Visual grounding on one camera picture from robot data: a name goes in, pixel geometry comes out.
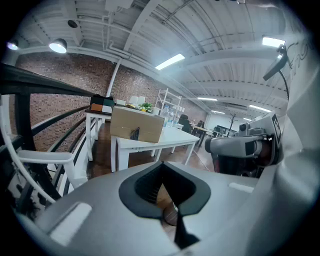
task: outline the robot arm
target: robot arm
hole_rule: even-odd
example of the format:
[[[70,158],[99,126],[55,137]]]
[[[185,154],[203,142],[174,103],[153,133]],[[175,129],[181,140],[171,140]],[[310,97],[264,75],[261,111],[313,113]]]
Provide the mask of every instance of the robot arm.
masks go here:
[[[207,139],[205,150],[208,153],[234,158],[256,158],[262,150],[263,139],[264,136]]]

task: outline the black office chair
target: black office chair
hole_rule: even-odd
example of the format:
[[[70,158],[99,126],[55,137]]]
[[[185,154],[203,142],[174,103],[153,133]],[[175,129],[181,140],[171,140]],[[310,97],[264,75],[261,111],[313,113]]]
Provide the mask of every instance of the black office chair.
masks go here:
[[[186,133],[190,133],[191,130],[191,126],[190,126],[190,121],[188,120],[188,116],[185,114],[182,114],[179,118],[178,121],[179,124],[183,125],[182,127],[182,131],[186,132]]]

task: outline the ceiling light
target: ceiling light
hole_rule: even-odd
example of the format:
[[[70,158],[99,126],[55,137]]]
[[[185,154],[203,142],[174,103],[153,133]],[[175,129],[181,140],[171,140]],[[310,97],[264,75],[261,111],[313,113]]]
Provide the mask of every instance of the ceiling light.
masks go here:
[[[201,97],[198,97],[198,100],[203,100],[203,101],[217,101],[216,98],[201,98]]]
[[[262,110],[262,111],[265,111],[265,112],[271,112],[271,110],[268,110],[268,109],[265,109],[265,108],[262,108],[262,107],[259,107],[259,106],[250,105],[249,107],[255,108],[257,110]]]
[[[58,38],[49,44],[52,51],[59,54],[65,54],[67,52],[67,42],[64,39]]]
[[[182,54],[179,53],[178,55],[176,55],[176,56],[174,56],[174,57],[166,60],[165,62],[161,63],[160,65],[156,66],[155,68],[156,68],[157,70],[162,70],[162,69],[164,69],[165,67],[167,67],[167,66],[169,66],[169,65],[171,65],[171,64],[173,64],[173,63],[176,63],[176,62],[178,62],[178,61],[183,60],[184,58],[185,58],[185,57],[184,57]]]
[[[271,37],[264,37],[262,39],[262,44],[264,46],[272,46],[272,47],[279,47],[280,45],[284,45],[286,41],[280,40],[280,39],[275,39]]]
[[[7,42],[6,43],[6,47],[8,47],[11,50],[18,50],[18,41],[17,40],[13,40],[12,42]]]
[[[219,114],[224,114],[223,112],[219,112],[219,111],[214,111],[214,110],[211,110],[213,113],[219,113]]]

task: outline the green vegetables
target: green vegetables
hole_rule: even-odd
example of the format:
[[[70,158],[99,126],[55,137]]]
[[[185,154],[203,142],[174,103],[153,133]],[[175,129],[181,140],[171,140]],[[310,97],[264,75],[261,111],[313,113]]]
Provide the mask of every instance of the green vegetables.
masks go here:
[[[151,113],[152,111],[152,104],[151,103],[148,103],[148,102],[145,102],[141,105],[139,105],[139,109],[143,112],[149,112]]]

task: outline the white container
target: white container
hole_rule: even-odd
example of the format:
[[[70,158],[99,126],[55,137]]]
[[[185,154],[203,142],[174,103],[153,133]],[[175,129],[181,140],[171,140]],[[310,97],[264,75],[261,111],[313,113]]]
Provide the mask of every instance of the white container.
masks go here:
[[[160,108],[158,108],[158,107],[153,107],[152,108],[152,114],[158,116],[159,112],[160,112]]]
[[[126,101],[125,100],[122,100],[122,99],[117,99],[116,101],[115,101],[115,103],[117,103],[117,104],[119,104],[119,105],[126,105]]]
[[[145,101],[146,101],[146,97],[144,97],[144,96],[139,96],[138,105],[142,105],[143,103],[145,103]]]
[[[130,104],[138,104],[138,100],[139,100],[138,96],[131,96],[129,103]]]

